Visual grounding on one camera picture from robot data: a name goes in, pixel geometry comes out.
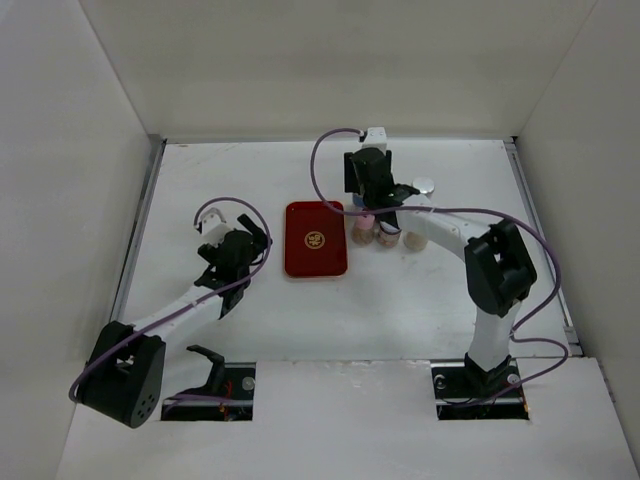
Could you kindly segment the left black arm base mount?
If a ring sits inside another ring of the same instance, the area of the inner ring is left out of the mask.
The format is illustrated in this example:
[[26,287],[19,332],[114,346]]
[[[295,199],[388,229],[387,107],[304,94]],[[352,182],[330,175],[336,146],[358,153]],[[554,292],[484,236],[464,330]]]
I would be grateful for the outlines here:
[[217,396],[225,378],[225,358],[200,345],[190,345],[186,350],[205,357],[211,363],[206,382],[199,387],[188,389],[186,393],[206,397]]

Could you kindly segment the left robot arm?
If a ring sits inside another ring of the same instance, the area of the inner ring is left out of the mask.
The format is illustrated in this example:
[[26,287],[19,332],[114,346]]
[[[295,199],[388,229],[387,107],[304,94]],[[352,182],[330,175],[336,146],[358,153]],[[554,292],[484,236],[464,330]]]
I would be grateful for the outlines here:
[[169,344],[184,339],[200,324],[195,315],[210,309],[220,320],[244,297],[253,274],[271,248],[265,222],[247,215],[239,229],[227,230],[198,255],[207,268],[176,301],[131,324],[113,321],[100,332],[85,369],[71,386],[69,397],[130,428],[142,425],[160,398]]

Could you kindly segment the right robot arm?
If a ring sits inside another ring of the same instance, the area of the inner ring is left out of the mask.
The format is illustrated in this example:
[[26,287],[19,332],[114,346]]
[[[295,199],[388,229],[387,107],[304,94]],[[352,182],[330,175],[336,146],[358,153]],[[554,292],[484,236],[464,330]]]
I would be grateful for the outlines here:
[[344,155],[344,190],[362,198],[381,224],[434,242],[464,263],[468,294],[476,305],[474,335],[464,357],[464,384],[489,396],[506,380],[509,335],[537,272],[511,218],[486,224],[438,210],[428,196],[397,183],[391,153],[365,147]]

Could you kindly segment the silver lid blue label jar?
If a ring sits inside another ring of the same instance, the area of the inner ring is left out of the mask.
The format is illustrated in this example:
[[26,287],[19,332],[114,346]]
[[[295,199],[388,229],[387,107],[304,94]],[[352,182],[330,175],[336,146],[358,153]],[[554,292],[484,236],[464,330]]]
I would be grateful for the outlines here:
[[364,209],[365,208],[365,204],[364,204],[363,198],[360,195],[353,193],[352,196],[351,196],[351,199],[352,199],[353,205],[356,208],[358,208],[358,209]]

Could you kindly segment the pink lid spice jar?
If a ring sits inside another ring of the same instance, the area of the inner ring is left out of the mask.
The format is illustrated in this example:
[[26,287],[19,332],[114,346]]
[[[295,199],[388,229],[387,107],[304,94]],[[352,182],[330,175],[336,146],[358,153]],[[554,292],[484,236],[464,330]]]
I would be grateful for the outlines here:
[[357,245],[365,246],[373,242],[375,236],[375,217],[373,215],[359,215],[356,217],[351,238]]

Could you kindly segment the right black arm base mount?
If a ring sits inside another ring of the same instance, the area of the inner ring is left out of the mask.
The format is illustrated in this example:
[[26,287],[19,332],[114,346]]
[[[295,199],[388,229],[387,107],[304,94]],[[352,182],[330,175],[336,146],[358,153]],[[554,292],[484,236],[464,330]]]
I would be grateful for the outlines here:
[[485,371],[470,356],[464,357],[464,375],[470,391],[477,400],[486,399],[499,391],[506,382],[511,356],[508,355],[498,366]]

